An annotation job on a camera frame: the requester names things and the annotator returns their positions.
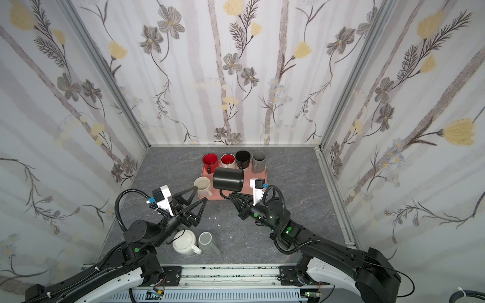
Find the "right aluminium corner post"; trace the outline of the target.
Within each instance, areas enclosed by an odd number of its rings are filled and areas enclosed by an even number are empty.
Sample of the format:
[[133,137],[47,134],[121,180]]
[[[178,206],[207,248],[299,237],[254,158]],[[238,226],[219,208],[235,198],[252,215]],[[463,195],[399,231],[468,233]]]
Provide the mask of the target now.
[[370,60],[373,49],[379,41],[380,35],[382,34],[396,3],[396,0],[386,0],[382,2],[381,8],[377,12],[374,22],[371,24],[367,38],[363,44],[359,56],[357,57],[355,65],[351,70],[351,73],[340,95],[340,98],[338,99],[333,114],[330,116],[330,122],[327,125],[327,128],[323,134],[322,141],[318,145],[319,151],[322,151],[325,145],[330,141],[332,133],[337,127],[338,121],[342,117],[343,111],[351,98],[351,93],[354,91],[357,81],[363,74],[363,71]]

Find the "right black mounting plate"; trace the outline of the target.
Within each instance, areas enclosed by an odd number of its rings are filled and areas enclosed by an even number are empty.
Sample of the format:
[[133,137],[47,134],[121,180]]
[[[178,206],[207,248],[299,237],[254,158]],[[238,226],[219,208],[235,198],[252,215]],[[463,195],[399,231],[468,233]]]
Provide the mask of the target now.
[[277,280],[282,286],[297,286],[302,287],[306,285],[304,273],[297,268],[297,266],[282,265],[279,266],[279,276]]

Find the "aluminium corner post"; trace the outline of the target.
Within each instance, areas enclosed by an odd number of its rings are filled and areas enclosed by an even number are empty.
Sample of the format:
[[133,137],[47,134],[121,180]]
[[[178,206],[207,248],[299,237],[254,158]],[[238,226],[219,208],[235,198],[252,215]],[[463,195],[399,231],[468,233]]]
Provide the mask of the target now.
[[138,124],[135,115],[130,109],[128,101],[122,95],[121,90],[119,89],[116,80],[109,69],[108,63],[105,62],[100,49],[91,38],[86,26],[84,25],[82,19],[77,13],[74,4],[72,3],[72,1],[57,0],[56,2],[63,12],[63,15],[66,17],[67,21],[73,28],[76,36],[79,38],[92,63],[97,68],[104,83],[107,85],[109,91],[112,93],[117,105],[121,109],[121,112],[125,115],[125,118],[128,120],[131,128],[135,132],[137,138],[140,140],[141,145],[145,149],[150,148],[150,142],[148,141],[145,133]]
[[332,133],[337,127],[338,121],[342,117],[343,111],[351,98],[351,93],[354,91],[357,81],[363,74],[363,71],[370,60],[373,49],[379,41],[380,35],[382,34],[396,3],[396,0],[386,0],[382,2],[381,8],[377,12],[374,22],[371,24],[367,38],[363,44],[359,56],[357,57],[355,65],[351,70],[351,73],[340,95],[340,98],[338,99],[333,114],[330,116],[330,122],[327,125],[327,128],[323,134],[322,141],[318,145],[319,151],[322,151],[325,145],[330,141]]

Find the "tall grey mug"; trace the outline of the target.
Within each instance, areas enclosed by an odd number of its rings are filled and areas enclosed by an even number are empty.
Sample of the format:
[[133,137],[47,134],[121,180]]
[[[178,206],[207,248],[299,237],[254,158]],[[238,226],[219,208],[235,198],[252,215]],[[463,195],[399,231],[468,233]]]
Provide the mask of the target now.
[[263,173],[266,168],[266,153],[257,150],[252,154],[252,171],[255,174]]

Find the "left aluminium corner post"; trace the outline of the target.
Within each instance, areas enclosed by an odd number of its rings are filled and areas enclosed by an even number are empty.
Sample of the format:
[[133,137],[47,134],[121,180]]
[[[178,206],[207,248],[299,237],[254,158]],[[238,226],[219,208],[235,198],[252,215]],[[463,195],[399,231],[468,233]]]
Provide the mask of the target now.
[[63,15],[66,17],[67,21],[73,28],[76,36],[79,38],[92,63],[97,68],[104,83],[107,85],[109,91],[112,93],[117,105],[121,109],[121,112],[125,115],[125,118],[128,120],[131,128],[135,132],[137,138],[140,140],[141,145],[145,149],[150,148],[150,142],[148,141],[145,133],[138,124],[135,115],[130,109],[128,101],[122,95],[121,90],[119,89],[116,80],[109,69],[108,63],[105,62],[100,49],[91,38],[86,26],[84,25],[82,19],[77,13],[74,4],[72,3],[72,1],[57,0],[56,2],[63,12]]

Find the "white mug red inside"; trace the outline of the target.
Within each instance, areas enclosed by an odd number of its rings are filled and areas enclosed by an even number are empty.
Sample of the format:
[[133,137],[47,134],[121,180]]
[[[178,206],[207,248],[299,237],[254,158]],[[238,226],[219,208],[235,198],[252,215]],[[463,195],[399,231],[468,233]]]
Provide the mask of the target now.
[[238,169],[236,164],[236,158],[233,154],[224,154],[220,159],[221,167],[227,169]]

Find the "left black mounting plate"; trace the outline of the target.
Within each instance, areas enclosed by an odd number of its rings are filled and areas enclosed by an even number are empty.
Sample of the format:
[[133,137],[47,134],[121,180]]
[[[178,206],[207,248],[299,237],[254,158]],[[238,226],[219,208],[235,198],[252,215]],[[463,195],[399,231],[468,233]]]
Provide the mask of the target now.
[[182,270],[182,266],[163,266],[162,286],[178,287],[181,280]]

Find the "red mug black handle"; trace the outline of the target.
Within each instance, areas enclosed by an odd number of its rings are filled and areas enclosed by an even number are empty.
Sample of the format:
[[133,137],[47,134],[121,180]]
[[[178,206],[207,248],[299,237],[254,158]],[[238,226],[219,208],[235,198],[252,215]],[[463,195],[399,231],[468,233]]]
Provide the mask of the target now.
[[203,156],[203,171],[207,174],[213,174],[219,166],[219,158],[216,154],[206,154]]

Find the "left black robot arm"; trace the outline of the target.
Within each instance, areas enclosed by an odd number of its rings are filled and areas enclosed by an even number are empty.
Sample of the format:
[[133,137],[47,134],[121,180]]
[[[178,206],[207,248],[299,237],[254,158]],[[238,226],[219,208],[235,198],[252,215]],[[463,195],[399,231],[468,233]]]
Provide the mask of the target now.
[[[136,220],[126,227],[119,210],[121,198],[129,193],[142,195],[149,208],[161,215],[158,223]],[[207,205],[199,198],[197,187],[171,195],[163,186],[148,195],[139,189],[126,189],[116,198],[115,217],[123,232],[123,241],[111,248],[96,264],[51,286],[36,284],[25,292],[25,302],[87,302],[114,293],[115,286],[130,289],[149,286],[162,280],[164,270],[157,248],[175,236],[181,226],[196,227]]]

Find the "black mug grey rim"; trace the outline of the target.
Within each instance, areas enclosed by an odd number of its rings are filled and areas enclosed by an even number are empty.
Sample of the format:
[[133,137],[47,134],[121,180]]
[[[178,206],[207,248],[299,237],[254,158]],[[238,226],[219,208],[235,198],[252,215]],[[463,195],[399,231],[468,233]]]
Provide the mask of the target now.
[[231,193],[242,192],[245,181],[245,172],[241,169],[227,169],[218,167],[213,173],[212,184],[215,189],[219,190],[222,198],[229,199],[223,191]]

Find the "black mug white base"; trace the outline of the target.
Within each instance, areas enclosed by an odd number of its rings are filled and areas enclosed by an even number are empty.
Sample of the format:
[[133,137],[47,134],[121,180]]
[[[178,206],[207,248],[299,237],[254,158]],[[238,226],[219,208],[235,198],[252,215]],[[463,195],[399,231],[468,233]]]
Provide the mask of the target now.
[[251,154],[246,150],[240,150],[235,154],[238,169],[245,170],[250,166]]

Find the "black mounting plate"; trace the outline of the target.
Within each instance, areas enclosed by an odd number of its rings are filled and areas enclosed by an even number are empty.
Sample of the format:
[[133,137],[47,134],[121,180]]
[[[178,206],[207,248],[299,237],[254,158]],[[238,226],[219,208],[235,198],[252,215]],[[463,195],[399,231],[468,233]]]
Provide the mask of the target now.
[[182,270],[182,266],[163,266],[162,286],[178,287],[181,280]]
[[277,280],[282,286],[297,286],[302,287],[306,285],[304,273],[297,268],[297,266],[282,265],[279,266],[279,276]]

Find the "small grey mug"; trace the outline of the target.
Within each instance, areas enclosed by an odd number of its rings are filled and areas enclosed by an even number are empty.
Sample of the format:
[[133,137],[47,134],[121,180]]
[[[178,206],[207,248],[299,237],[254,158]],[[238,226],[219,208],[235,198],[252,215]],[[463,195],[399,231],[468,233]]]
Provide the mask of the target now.
[[202,232],[198,238],[199,248],[204,254],[221,254],[221,250],[215,244],[215,238],[210,232]]

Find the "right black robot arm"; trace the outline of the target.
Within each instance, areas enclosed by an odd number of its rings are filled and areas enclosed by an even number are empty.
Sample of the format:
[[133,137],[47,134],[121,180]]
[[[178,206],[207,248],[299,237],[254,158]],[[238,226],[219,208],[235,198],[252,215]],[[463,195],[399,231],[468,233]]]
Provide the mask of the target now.
[[253,202],[253,196],[236,192],[230,193],[228,199],[243,220],[252,218],[256,225],[270,230],[270,238],[282,254],[302,254],[296,270],[303,280],[310,278],[309,262],[320,260],[350,277],[351,285],[364,302],[396,302],[400,298],[400,284],[405,274],[396,270],[380,251],[351,249],[296,223],[278,187],[266,188],[258,203]]

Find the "pale pink mug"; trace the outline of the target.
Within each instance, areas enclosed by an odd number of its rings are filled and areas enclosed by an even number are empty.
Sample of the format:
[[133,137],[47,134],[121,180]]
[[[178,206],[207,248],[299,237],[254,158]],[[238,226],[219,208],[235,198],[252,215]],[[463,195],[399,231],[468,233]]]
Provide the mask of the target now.
[[208,177],[199,177],[194,183],[194,186],[198,188],[198,195],[200,198],[211,198],[213,197],[213,187],[212,182]]

